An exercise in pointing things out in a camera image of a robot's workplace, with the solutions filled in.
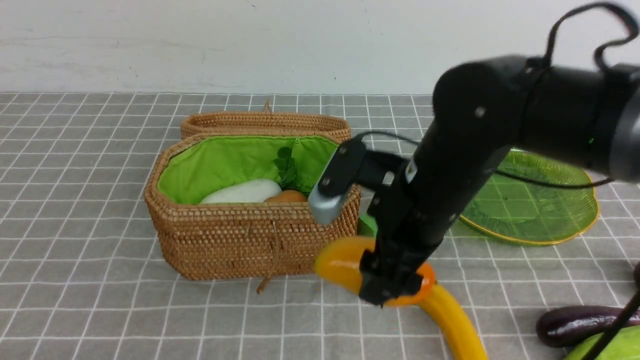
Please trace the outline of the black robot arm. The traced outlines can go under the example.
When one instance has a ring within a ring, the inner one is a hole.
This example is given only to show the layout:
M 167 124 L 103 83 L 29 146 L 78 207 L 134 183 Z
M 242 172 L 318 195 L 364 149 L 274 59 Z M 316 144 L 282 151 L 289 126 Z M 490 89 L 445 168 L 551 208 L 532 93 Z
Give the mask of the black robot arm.
M 639 67 L 601 64 L 597 71 L 506 56 L 460 64 L 439 78 L 435 119 L 407 159 L 368 150 L 362 135 L 336 151 L 342 187 L 374 192 L 372 250 L 358 258 L 353 291 L 386 306 L 416 296 L 418 269 L 513 148 L 601 174 L 588 183 L 544 182 L 582 190 L 639 182 Z

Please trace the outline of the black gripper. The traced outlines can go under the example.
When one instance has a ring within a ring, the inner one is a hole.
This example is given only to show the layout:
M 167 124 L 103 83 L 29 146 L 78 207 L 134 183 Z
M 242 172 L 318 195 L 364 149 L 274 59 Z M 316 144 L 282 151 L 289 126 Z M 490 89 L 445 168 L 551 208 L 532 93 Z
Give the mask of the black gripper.
M 359 298 L 374 306 L 423 300 L 425 278 L 416 270 L 451 225 L 445 152 L 417 150 L 403 159 L 367 150 L 356 183 L 374 192 L 368 214 L 378 225 L 375 250 L 364 250 L 359 260 Z

